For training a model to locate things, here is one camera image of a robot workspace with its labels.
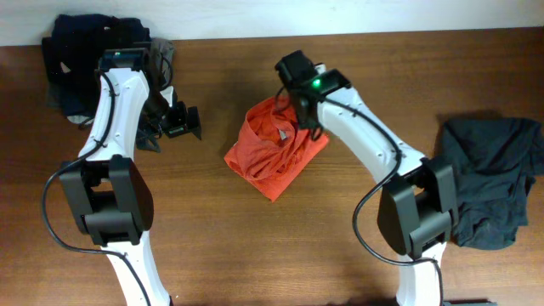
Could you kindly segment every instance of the black cable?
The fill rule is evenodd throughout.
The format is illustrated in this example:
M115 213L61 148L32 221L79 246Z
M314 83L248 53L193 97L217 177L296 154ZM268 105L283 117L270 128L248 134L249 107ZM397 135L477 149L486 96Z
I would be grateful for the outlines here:
M282 86L282 87L280 88L280 90L278 90L278 92L277 92L277 93L275 94L275 96L274 96L274 104L275 104L275 112L276 112L276 113L281 113L281 112L283 112L284 110L288 109L289 106L291 106L289 103L287 103L286 106L280 107L279 97L280 97L281 93L283 92L283 89L284 89L284 88L285 88L285 87Z
M91 120L94 120L94 116L91 116L91 117L83 120L81 123L79 123L77 125L77 129L80 130L80 131L88 129L91 126L91 124L89 123Z
M42 192L42 218L43 218L43 222L45 222L45 225L46 225L46 227L48 229L49 234L53 237L53 240L59 246L63 247L64 249L66 249L68 251L82 252L82 253L86 253L86 254L112 255L112 256L116 256L119 259L121 259L127 265L127 268L130 270L130 273L132 273L132 275L134 276L134 279L138 283L139 288L141 289L142 293L144 294L144 298L145 298L145 301L147 302L147 305L151 306L150 298L147 295L147 291L144 288L144 284L142 283L142 281L138 277L138 274L136 274L136 271L134 270L133 266L128 261L126 254L121 254L119 252L113 252L113 251L104 251L104 250L80 248L80 247L70 246L70 245L66 244L64 241L62 241L57 236L57 234L54 232L53 228L51 227L51 223L49 222L49 218L48 218L48 214L47 214L47 210L46 210L47 194L48 194L48 189L49 189L51 183L53 183L53 181L56 178L58 178L62 173L65 173L66 171L70 170L71 168L79 165L81 162L85 161L85 159L87 157L91 156L97 150L99 150L100 147L104 144L105 140L107 139L108 134L110 133L111 123L113 122L113 114L114 114L114 109L115 109L115 105L116 105L116 93L115 93L113 85L111 84L111 81L108 78L108 76L103 71L99 71L99 74L108 83L108 87L110 88L110 96L111 96L110 114L108 116L108 122L106 124L104 134L102 135L102 138L100 140L95 140L96 141L96 146L94 146L94 148L92 148L89 152L85 153L84 155L80 156L79 158L77 158L75 161L72 161L68 165L62 167L57 172L53 173L53 175L51 175L51 177L45 183L45 185L43 186L43 192Z
M380 253L374 251L366 243L366 241L363 239L363 237L361 236L361 234L359 232L359 225L358 225L357 221L358 221L358 217L359 217L359 213L360 213L361 209L363 208L365 203L378 190L380 190L399 171L400 163L402 162L402 150L399 148L399 146L393 140L393 138L391 138L391 136L382 127L380 127L380 125L378 125L369 116L363 114L362 112L360 112L360 111L358 111L358 110L356 110L356 109L354 109L352 107L349 107L347 105L344 105L344 104L342 104L340 102L337 102L337 101L335 101L333 99L329 99L329 98L324 97L324 96L322 96L320 94L313 93L311 91L299 90L299 89L294 89L293 91L299 92L301 94L309 95L309 96L317 99L318 101L325 101L325 102L330 103L332 105L341 107L341 108L345 109L346 111L351 111L353 113L353 116L360 116L361 118L365 119L368 123L370 123L381 135L383 135L383 137L385 137L385 139L388 140L388 142L391 144L391 146L393 146L394 152L395 152L395 160L397 162L395 163L395 165L393 167L393 170L391 170L391 172L388 175L386 175L386 177L384 179L382 179L379 183L377 183L376 186L374 186L370 191L368 191L368 193L366 193L366 195L363 196L363 198L359 201L359 204L357 204L357 206L355 207L354 215L352 217L352 226L353 226L353 229L354 229L354 233L355 233L355 236L357 236L357 240L359 240L359 243L372 256L374 256L375 258L383 261L386 264L392 264L392 265L396 265L396 266L400 266L400 267L410 267L410 266L414 266L414 265L417 265L417 264L425 264L425 263L433 264L434 268L436 269L436 273L437 273L437 275L439 277L439 292L440 292L440 304L439 304L439 306L442 306L444 304L444 283L443 283L443 280L442 280L442 271L440 270L438 260L436 260L434 258L419 258L419 259L411 261L411 262L401 262L401 261L398 261L398 260L385 258Z
M164 57L164 55L161 54L161 57L162 57L162 60L167 63L168 69L170 70L170 77L168 78L168 82L166 84L164 84L164 86L162 86L162 88L161 88L161 91L163 91L164 89L168 88L168 86L172 85L173 67L172 67L172 63L170 63L170 61L166 57Z

